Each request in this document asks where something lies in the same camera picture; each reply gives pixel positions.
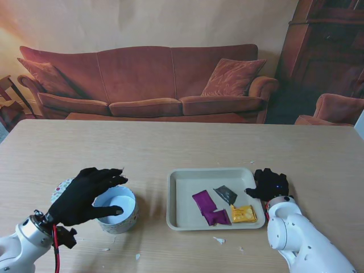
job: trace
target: white debris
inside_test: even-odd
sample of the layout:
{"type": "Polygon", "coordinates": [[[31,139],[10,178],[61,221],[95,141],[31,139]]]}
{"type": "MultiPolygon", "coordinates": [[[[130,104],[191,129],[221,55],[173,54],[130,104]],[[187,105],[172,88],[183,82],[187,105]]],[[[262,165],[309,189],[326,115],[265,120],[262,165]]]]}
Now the white debris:
{"type": "Polygon", "coordinates": [[[221,238],[216,238],[216,237],[213,237],[216,241],[218,241],[220,243],[220,245],[222,245],[223,243],[226,242],[225,239],[221,239],[221,238]]]}

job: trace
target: yellow packet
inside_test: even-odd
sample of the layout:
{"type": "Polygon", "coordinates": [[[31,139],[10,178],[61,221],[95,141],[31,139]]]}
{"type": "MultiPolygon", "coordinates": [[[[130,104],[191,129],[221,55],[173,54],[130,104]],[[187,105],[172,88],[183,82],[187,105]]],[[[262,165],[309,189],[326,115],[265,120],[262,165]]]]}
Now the yellow packet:
{"type": "Polygon", "coordinates": [[[235,208],[233,205],[230,205],[230,207],[233,215],[233,223],[255,223],[257,221],[257,215],[253,206],[249,205],[235,208]]]}

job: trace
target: tray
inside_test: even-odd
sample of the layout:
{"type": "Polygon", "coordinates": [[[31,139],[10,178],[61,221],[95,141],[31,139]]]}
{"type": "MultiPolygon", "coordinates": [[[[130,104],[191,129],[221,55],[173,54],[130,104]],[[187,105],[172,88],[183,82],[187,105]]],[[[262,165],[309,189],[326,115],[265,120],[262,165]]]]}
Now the tray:
{"type": "Polygon", "coordinates": [[[259,229],[266,221],[262,203],[244,192],[246,188],[255,187],[253,174],[247,168],[175,169],[168,176],[167,224],[171,229],[179,231],[259,229]],[[234,223],[230,226],[207,224],[192,195],[206,189],[217,209],[226,209],[231,220],[229,204],[213,190],[223,185],[238,195],[234,203],[235,207],[253,206],[257,214],[257,222],[234,223]]]}

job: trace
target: black gloved hand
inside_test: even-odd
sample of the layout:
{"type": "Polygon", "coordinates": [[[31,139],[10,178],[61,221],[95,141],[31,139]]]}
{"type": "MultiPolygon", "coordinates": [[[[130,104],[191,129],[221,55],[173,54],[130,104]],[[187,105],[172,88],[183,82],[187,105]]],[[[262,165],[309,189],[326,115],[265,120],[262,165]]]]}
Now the black gloved hand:
{"type": "Polygon", "coordinates": [[[122,172],[121,169],[83,169],[50,207],[45,215],[48,223],[73,226],[95,218],[122,214],[119,206],[92,206],[97,196],[127,182],[127,178],[121,176],[122,172]]]}
{"type": "Polygon", "coordinates": [[[258,169],[255,171],[254,179],[258,182],[257,187],[245,189],[245,192],[252,198],[268,202],[274,197],[288,195],[288,181],[283,173],[278,175],[269,168],[265,168],[264,171],[258,169]]]}

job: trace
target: beige wall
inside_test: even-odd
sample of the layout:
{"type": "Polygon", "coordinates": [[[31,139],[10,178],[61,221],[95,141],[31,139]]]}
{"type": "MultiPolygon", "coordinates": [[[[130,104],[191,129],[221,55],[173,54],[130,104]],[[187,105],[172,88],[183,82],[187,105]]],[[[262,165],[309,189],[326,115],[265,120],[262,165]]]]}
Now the beige wall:
{"type": "MultiPolygon", "coordinates": [[[[258,45],[259,57],[268,59],[261,74],[273,76],[297,1],[0,0],[0,77],[27,73],[16,60],[21,45],[79,53],[245,43],[258,45]]],[[[28,89],[19,87],[34,105],[28,89]]]]}

